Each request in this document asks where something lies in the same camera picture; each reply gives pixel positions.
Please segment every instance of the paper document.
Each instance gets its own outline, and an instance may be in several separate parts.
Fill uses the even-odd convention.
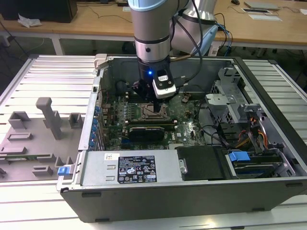
[[[255,20],[265,20],[265,21],[282,21],[279,17],[277,16],[266,16],[266,15],[254,15],[254,14],[249,14],[249,16],[252,19]]]
[[[23,16],[21,16],[19,14],[19,19],[18,19],[18,22],[27,27],[27,28],[30,28],[30,26],[39,26],[39,25],[42,25],[42,23],[40,22],[39,19],[29,19],[29,18],[25,18]]]
[[[301,13],[302,13],[303,15],[307,15],[307,10],[300,9],[300,11],[301,11]]]

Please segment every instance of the black panel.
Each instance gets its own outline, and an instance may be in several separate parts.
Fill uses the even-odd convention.
[[[5,20],[17,20],[18,13],[30,19],[70,23],[77,12],[75,0],[0,0]]]
[[[307,189],[286,187],[284,181],[204,184],[90,190],[101,197],[82,198],[84,191],[60,194],[83,222],[122,221],[268,211]]]
[[[178,158],[184,160],[188,172],[184,181],[231,179],[225,155],[220,147],[177,147]]]

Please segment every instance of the black plastic cover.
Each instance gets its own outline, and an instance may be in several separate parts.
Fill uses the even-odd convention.
[[[221,147],[178,147],[177,154],[188,170],[182,175],[184,181],[232,179]]]

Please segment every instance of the blue latch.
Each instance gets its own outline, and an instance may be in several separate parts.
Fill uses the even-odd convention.
[[[58,176],[69,176],[69,171],[71,168],[69,166],[62,166],[58,169]]]
[[[228,156],[231,161],[250,161],[248,152],[245,151],[233,151]]]

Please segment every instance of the metal bracket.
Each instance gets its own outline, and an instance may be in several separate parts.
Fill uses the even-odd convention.
[[[255,114],[257,115],[257,111],[261,110],[261,107],[259,104],[241,104],[238,107],[238,113],[239,113],[239,120],[247,120],[247,113]]]
[[[95,69],[102,69],[108,66],[107,54],[97,54],[94,59]]]

